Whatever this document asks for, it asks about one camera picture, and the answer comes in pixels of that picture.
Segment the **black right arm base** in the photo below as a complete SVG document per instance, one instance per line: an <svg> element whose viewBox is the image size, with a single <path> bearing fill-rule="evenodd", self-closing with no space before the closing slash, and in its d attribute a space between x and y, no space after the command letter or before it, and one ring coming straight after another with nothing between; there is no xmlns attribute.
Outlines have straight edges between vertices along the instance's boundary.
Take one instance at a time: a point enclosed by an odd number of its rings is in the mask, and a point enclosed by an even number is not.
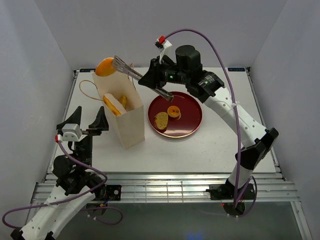
<svg viewBox="0 0 320 240"><path fill-rule="evenodd" d="M255 203L257 198L255 188L256 184L251 184L248 180L243 187L237 190L235 196L235 187L227 180L223 184L210 184L205 191L209 193L211 200L230 200L231 202L223 202L222 207L227 215L239 218L246 214L246 200L253 200L252 203Z"/></svg>

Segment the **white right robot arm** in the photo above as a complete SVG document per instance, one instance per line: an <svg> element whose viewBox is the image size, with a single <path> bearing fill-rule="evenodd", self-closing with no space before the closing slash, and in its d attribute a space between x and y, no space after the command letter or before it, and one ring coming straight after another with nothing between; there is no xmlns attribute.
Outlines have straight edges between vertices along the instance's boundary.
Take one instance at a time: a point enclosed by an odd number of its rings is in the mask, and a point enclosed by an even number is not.
<svg viewBox="0 0 320 240"><path fill-rule="evenodd" d="M225 184L216 190L223 197L237 199L258 163L271 150L279 132L266 128L232 100L224 82L213 72L203 69L201 54L192 45L182 45L175 50L176 61L164 53L151 59L148 71L138 84L157 92L168 101L173 95L163 87L166 83L184 85L187 92L200 100L240 138L240 150L235 154L237 164Z"/></svg>

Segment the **orange oval bun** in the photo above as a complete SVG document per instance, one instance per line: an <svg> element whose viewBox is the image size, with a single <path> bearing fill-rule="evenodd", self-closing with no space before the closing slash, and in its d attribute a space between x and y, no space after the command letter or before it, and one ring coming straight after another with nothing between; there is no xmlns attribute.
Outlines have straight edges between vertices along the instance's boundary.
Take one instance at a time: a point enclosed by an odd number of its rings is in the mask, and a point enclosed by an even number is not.
<svg viewBox="0 0 320 240"><path fill-rule="evenodd" d="M116 69L113 67L113 57L108 57L102 60L95 69L95 74L98 77L107 77L116 72Z"/></svg>

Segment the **long toasted bread loaf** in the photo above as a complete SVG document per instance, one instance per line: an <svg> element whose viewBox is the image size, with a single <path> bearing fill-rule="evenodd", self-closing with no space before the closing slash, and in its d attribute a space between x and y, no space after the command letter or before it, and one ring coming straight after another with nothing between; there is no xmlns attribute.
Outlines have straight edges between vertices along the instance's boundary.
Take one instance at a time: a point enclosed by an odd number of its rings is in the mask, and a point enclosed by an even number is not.
<svg viewBox="0 0 320 240"><path fill-rule="evenodd" d="M104 94L102 100L114 116L117 117L127 113L126 109L123 108L122 104L112 94Z"/></svg>

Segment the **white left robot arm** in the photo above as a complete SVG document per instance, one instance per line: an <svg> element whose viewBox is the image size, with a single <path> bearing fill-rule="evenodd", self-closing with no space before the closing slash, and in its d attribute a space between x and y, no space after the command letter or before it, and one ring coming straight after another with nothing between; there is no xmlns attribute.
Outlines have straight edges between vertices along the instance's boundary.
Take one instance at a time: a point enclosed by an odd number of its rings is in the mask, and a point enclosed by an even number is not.
<svg viewBox="0 0 320 240"><path fill-rule="evenodd" d="M107 175L92 166L93 137L109 130L104 107L86 130L80 128L82 107L56 126L55 142L63 154L53 161L57 177L47 200L23 227L13 227L14 240L54 240L64 226L90 201L106 195Z"/></svg>

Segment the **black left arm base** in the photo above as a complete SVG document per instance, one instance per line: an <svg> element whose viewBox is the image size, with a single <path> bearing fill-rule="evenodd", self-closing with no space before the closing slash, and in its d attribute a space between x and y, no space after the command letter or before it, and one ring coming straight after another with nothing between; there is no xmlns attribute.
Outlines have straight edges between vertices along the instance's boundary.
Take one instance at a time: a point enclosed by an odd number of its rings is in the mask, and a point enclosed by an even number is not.
<svg viewBox="0 0 320 240"><path fill-rule="evenodd" d="M120 201L121 200L121 185L114 184L104 184L100 188L94 191L95 198L94 201L98 201L98 203L88 203L85 208L102 208L107 207L110 201Z"/></svg>

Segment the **metal serving tongs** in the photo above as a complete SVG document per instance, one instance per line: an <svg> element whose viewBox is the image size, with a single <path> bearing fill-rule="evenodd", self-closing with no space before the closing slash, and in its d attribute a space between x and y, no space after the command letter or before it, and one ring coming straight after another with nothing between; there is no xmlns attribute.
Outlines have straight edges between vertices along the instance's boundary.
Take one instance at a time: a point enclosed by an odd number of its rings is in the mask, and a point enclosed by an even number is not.
<svg viewBox="0 0 320 240"><path fill-rule="evenodd" d="M143 75L132 69L129 65L127 65L122 59L120 59L118 56L114 56L113 61L112 61L112 67L120 73L126 74L129 77L132 77L133 79L139 81ZM157 93L159 96L163 97L166 99L168 102L172 102L174 99L174 95L165 89L161 87L149 87L150 90L153 92Z"/></svg>

